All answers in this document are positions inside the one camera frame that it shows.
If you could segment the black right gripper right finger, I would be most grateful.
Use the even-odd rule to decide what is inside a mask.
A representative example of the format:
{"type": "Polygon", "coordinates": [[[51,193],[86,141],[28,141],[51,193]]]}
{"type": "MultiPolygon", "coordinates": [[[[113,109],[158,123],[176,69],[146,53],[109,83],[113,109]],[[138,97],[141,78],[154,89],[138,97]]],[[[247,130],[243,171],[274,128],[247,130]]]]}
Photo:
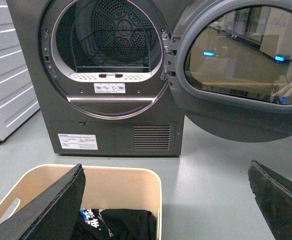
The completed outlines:
{"type": "Polygon", "coordinates": [[[292,240],[292,181],[252,160],[249,184],[273,237],[292,240]]]}

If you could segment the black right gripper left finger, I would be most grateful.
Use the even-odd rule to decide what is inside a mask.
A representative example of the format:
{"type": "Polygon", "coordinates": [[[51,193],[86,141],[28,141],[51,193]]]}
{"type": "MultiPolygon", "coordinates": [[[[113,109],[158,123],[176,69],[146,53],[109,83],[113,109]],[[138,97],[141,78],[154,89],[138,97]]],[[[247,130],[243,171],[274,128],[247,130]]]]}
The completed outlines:
{"type": "Polygon", "coordinates": [[[0,240],[69,240],[86,184],[77,164],[16,214],[0,224],[0,240]]]}

